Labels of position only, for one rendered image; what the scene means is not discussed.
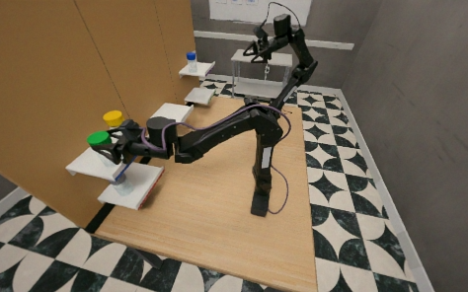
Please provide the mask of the tan wooden wall panel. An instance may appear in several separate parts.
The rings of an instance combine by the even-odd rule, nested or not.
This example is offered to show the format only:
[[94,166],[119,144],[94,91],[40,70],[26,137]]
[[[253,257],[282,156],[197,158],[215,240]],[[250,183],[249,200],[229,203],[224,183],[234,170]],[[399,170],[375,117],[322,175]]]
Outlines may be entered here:
[[190,0],[0,0],[0,175],[94,234],[110,183],[65,168],[110,111],[147,129],[165,103],[191,107],[189,52]]

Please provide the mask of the clear glass bottle with blue cap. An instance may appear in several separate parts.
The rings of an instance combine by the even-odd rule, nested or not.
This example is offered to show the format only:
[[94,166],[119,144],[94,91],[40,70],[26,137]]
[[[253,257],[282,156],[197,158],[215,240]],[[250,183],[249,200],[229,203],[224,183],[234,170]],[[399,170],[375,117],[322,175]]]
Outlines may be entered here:
[[196,60],[195,60],[195,53],[189,52],[187,53],[187,60],[188,60],[188,67],[190,73],[197,72]]

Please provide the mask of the white bottle with green cap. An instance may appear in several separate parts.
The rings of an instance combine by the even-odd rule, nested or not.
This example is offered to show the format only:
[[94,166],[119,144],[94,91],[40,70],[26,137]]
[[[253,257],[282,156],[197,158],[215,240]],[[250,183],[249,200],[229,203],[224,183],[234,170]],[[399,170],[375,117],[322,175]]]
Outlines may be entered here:
[[[111,144],[111,143],[114,143],[113,142],[113,139],[111,138],[111,136],[109,135],[109,133],[107,131],[98,131],[98,132],[95,132],[93,134],[91,134],[88,138],[87,138],[87,142],[90,146],[94,146],[94,145],[102,145],[102,144]],[[100,149],[101,150],[101,149]],[[110,152],[106,151],[106,150],[101,150],[101,151],[104,151],[106,153],[109,153],[111,154]],[[116,164],[114,164],[112,161],[110,161],[109,159],[107,159],[105,156],[95,152],[97,154],[97,156],[100,158],[100,160],[103,162],[103,164],[106,166],[106,167],[114,167],[114,166],[117,166]],[[112,155],[112,154],[111,154]]]

